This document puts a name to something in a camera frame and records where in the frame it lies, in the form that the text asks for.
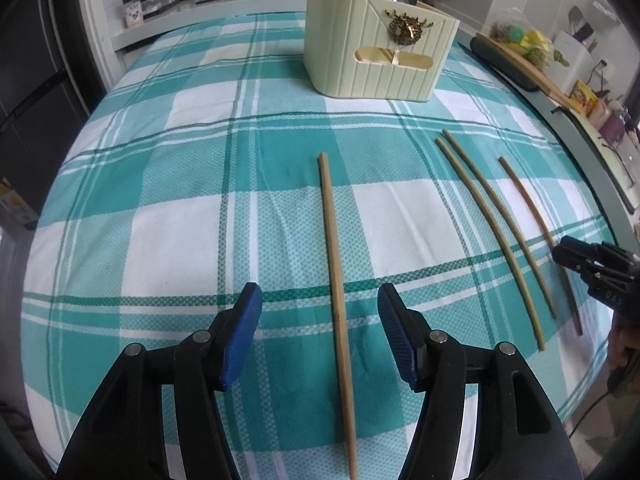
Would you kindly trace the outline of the person's right hand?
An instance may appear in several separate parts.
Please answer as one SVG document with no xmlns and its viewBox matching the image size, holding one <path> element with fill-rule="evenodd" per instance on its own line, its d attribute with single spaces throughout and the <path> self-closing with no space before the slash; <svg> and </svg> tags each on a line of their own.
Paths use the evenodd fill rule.
<svg viewBox="0 0 640 480">
<path fill-rule="evenodd" d="M 639 374 L 639 323 L 615 312 L 608 333 L 608 392 L 626 388 Z"/>
</svg>

